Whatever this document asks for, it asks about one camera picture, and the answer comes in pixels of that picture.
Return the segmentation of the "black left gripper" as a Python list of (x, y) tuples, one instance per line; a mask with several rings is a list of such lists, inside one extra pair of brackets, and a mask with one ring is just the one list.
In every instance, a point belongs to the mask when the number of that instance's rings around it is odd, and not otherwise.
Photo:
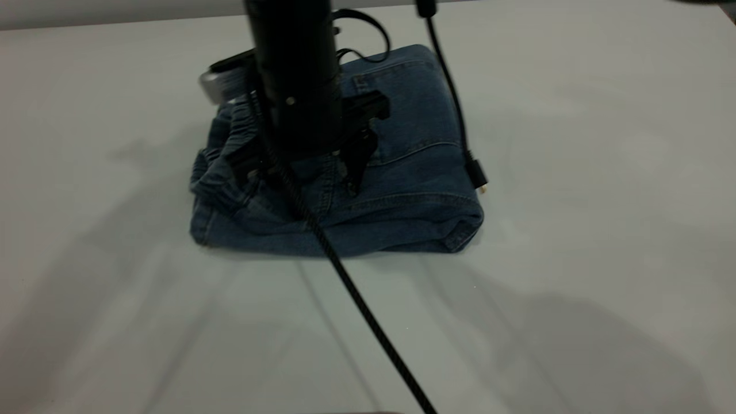
[(390, 105), (388, 97), (379, 91), (344, 98), (342, 104), (344, 121), (338, 137), (324, 145), (306, 149), (292, 149), (280, 144), (274, 134), (273, 123), (263, 118), (260, 104), (257, 104), (252, 110), (258, 127), (256, 137), (228, 155), (229, 168), (237, 185), (245, 185), (250, 176), (258, 175), (261, 170), (267, 170), (268, 164), (274, 163), (269, 149), (275, 150), (285, 163), (333, 154), (342, 157), (344, 185), (351, 196), (357, 196), (361, 192), (366, 169), (378, 149), (379, 137), (371, 122), (389, 118)]

